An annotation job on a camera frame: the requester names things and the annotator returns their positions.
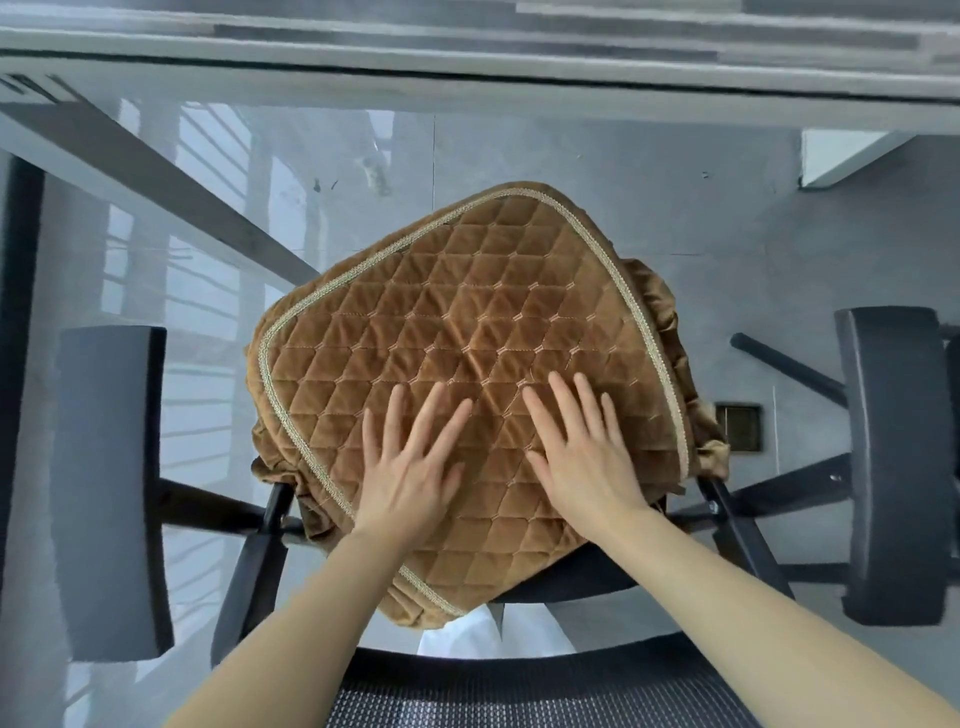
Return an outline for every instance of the finger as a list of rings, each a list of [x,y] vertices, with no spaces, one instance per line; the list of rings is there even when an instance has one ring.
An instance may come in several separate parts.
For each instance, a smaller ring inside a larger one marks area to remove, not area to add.
[[[383,459],[392,460],[400,452],[400,418],[403,416],[403,385],[390,392],[387,418],[383,424]]]
[[[547,379],[550,381],[553,396],[557,398],[560,416],[564,418],[567,442],[587,437],[587,426],[584,425],[584,416],[580,411],[580,405],[570,388],[566,386],[564,378],[556,372],[551,372]]]
[[[580,396],[580,406],[584,408],[584,420],[587,422],[587,432],[594,440],[606,440],[607,430],[603,427],[603,415],[600,414],[600,405],[596,395],[587,380],[587,375],[578,372],[573,375],[573,383]]]
[[[543,449],[547,451],[547,454],[557,452],[564,446],[565,442],[560,428],[554,422],[553,415],[547,412],[543,402],[540,401],[540,395],[534,391],[533,387],[524,387],[522,396],[524,404],[527,405],[527,411],[530,413],[530,418],[534,421],[534,429],[543,443]]]
[[[453,497],[457,495],[457,491],[460,490],[464,481],[464,471],[466,469],[466,463],[456,463],[446,474],[444,482],[440,485],[440,494],[444,500],[444,505],[449,505]]]
[[[613,407],[613,400],[610,395],[604,392],[600,396],[600,403],[603,405],[604,420],[607,421],[607,437],[618,448],[627,449],[623,442],[623,433],[620,432],[620,422],[616,419],[616,409]]]
[[[430,426],[433,424],[434,415],[437,413],[437,405],[440,404],[440,397],[444,395],[446,385],[438,381],[433,385],[430,394],[426,396],[423,407],[417,413],[414,420],[414,426],[410,428],[410,437],[407,439],[404,452],[411,455],[423,455],[423,449],[426,447],[426,441],[430,437]]]
[[[446,458],[448,458],[453,451],[453,446],[457,444],[457,438],[460,437],[460,433],[464,431],[464,427],[467,424],[472,410],[472,401],[463,400],[460,402],[456,412],[453,413],[453,417],[450,418],[449,422],[447,422],[440,431],[440,434],[437,435],[437,442],[430,448],[427,457],[441,463],[446,462]]]
[[[369,408],[363,411],[363,467],[368,471],[380,461],[380,448],[376,444],[376,427]]]
[[[547,497],[550,497],[553,492],[553,474],[550,472],[550,464],[547,463],[543,455],[534,449],[528,449],[525,454],[530,467],[534,469],[537,480],[540,481],[540,485],[546,491]]]

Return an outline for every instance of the chair seat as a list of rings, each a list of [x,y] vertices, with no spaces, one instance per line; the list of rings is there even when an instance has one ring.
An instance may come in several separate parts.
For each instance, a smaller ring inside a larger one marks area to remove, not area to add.
[[[759,723],[683,633],[561,657],[452,660],[358,649],[339,726],[649,726]]]

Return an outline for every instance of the brown quilted cushion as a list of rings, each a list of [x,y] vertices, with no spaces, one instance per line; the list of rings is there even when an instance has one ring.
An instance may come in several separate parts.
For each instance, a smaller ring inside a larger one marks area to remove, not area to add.
[[[689,475],[726,476],[727,448],[697,398],[673,297],[621,261],[586,214],[544,184],[482,192],[395,232],[294,290],[264,315],[248,354],[264,480],[296,485],[308,532],[330,547],[352,528],[363,479],[361,414],[382,428],[407,383],[409,428],[436,381],[439,429],[476,404],[451,462],[467,463],[449,516],[381,603],[438,627],[583,543],[550,507],[523,452],[539,448],[519,396],[555,407],[551,370],[609,392],[645,495]]]

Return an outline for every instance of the white cloth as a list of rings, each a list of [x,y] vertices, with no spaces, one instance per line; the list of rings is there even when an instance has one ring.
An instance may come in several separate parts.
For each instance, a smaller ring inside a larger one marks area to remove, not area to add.
[[[553,657],[576,650],[545,604],[507,604],[503,636],[486,605],[420,638],[418,655],[462,660]]]

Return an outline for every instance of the beige piping trim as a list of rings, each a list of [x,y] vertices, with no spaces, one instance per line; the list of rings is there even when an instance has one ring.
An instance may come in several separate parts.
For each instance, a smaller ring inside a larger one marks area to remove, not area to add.
[[[352,504],[344,495],[343,491],[337,487],[336,483],[334,483],[330,476],[326,473],[321,464],[317,462],[317,458],[314,457],[313,452],[310,450],[310,446],[307,445],[302,435],[297,432],[297,427],[294,425],[289,413],[280,403],[280,399],[276,394],[276,388],[274,387],[273,378],[270,374],[268,349],[270,348],[271,342],[274,340],[274,337],[277,335],[277,333],[284,326],[286,326],[292,318],[300,314],[305,308],[313,303],[316,303],[331,291],[335,291],[341,286],[350,283],[362,273],[369,271],[384,258],[408,248],[427,233],[435,230],[441,225],[446,225],[451,220],[460,217],[474,207],[483,205],[490,200],[496,200],[501,197],[514,197],[517,195],[521,197],[532,197],[533,199],[545,203],[546,205],[550,205],[557,210],[564,217],[566,222],[570,224],[570,227],[575,229],[580,237],[583,238],[584,242],[587,243],[593,254],[596,255],[597,259],[603,264],[603,267],[607,270],[607,273],[610,274],[613,284],[616,286],[617,291],[620,292],[620,296],[630,309],[630,313],[634,317],[634,321],[640,329],[640,334],[643,336],[643,343],[646,345],[647,351],[650,354],[650,359],[653,361],[654,367],[657,369],[657,376],[660,378],[660,387],[663,390],[663,394],[666,396],[667,405],[670,408],[670,417],[673,420],[674,431],[677,433],[677,453],[680,455],[681,480],[686,479],[687,475],[689,474],[690,453],[686,442],[686,428],[684,426],[683,410],[681,409],[680,402],[677,399],[677,393],[673,387],[673,379],[670,377],[669,368],[663,361],[663,356],[660,352],[660,343],[654,334],[650,322],[647,320],[646,313],[634,298],[634,295],[630,290],[630,286],[627,285],[627,281],[623,279],[623,276],[620,275],[620,271],[617,269],[616,264],[610,259],[600,244],[593,238],[587,228],[585,228],[580,220],[578,220],[573,213],[566,209],[566,207],[561,205],[549,195],[545,195],[538,190],[526,189],[523,187],[511,187],[509,189],[500,189],[495,192],[491,192],[490,194],[483,195],[475,200],[471,200],[465,205],[461,205],[456,209],[449,211],[446,215],[438,217],[436,220],[427,223],[422,228],[418,228],[417,230],[404,235],[397,240],[397,242],[388,245],[376,255],[372,255],[359,265],[351,268],[334,280],[328,281],[309,296],[297,303],[295,306],[290,308],[279,319],[277,319],[274,324],[266,330],[260,339],[260,345],[257,349],[257,363],[259,364],[260,377],[263,379],[263,389],[267,393],[267,399],[270,400],[270,405],[274,409],[276,417],[280,420],[280,424],[283,426],[284,431],[286,431],[287,435],[293,441],[294,446],[296,446],[298,452],[300,453],[300,456],[309,466],[310,472],[317,476],[317,479],[323,484],[324,490],[330,495],[330,497],[333,498],[334,502],[340,506],[340,509],[351,521],[354,520]],[[466,614],[464,610],[454,606],[442,596],[434,592],[429,586],[427,586],[426,582],[410,571],[407,567],[400,567],[400,575],[409,581],[418,592],[420,592],[423,596],[440,607],[442,610],[447,612],[449,615],[453,617],[462,617],[464,614]]]

